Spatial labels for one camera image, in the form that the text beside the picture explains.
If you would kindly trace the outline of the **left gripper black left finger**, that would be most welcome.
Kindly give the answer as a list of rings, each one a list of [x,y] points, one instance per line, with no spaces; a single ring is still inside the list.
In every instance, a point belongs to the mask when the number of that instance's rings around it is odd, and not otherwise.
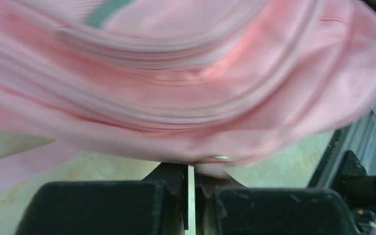
[[[161,163],[139,181],[64,181],[41,186],[18,235],[182,235],[188,167]]]

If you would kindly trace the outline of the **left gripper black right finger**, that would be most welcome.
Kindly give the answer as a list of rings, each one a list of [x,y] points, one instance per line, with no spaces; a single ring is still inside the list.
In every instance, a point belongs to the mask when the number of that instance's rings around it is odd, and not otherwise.
[[[343,199],[328,188],[247,188],[195,174],[199,235],[357,235]]]

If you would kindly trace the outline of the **pink student backpack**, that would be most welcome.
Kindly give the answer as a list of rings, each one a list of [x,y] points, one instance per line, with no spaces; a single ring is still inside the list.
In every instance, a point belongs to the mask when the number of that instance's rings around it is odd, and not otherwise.
[[[0,0],[0,191],[82,150],[216,175],[376,102],[360,0]]]

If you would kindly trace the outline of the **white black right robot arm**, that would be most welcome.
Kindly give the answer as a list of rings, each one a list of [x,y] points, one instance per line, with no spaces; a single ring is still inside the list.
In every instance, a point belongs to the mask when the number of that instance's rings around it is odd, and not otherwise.
[[[376,214],[376,175],[367,175],[353,151],[344,153],[331,188],[341,195],[350,209],[364,209]]]

